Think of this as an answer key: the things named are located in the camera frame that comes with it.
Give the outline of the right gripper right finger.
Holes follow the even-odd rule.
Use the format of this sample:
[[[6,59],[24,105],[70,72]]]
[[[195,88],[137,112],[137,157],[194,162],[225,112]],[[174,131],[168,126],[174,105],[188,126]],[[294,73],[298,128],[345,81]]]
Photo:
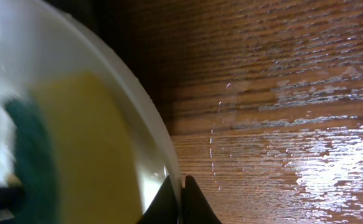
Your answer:
[[[187,175],[182,189],[183,224],[221,224],[195,178]]]

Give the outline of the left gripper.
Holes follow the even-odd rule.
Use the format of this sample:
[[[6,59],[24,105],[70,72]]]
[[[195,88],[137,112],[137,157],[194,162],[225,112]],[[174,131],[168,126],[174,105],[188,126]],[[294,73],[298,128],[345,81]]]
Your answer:
[[[0,187],[0,224],[14,224],[15,214],[24,201],[23,187]]]

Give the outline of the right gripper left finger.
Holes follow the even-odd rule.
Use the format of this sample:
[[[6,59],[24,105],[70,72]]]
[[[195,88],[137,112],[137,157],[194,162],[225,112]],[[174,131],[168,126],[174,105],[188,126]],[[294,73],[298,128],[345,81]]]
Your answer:
[[[169,176],[137,224],[177,224],[178,206]]]

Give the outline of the green and yellow sponge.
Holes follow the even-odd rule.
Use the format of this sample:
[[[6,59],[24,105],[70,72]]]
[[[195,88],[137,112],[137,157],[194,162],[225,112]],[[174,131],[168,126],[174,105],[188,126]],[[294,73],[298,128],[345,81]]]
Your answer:
[[[14,222],[136,223],[142,208],[133,144],[103,82],[84,73],[28,93],[4,103],[26,192]]]

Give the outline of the white plate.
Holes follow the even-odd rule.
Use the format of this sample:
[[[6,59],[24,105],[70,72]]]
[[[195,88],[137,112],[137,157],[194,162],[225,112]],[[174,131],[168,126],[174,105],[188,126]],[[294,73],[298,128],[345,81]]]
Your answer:
[[[15,125],[4,109],[38,83],[91,73],[110,92],[133,144],[142,216],[169,176],[181,216],[181,174],[166,127],[131,70],[97,35],[44,1],[0,1],[0,187],[15,173]]]

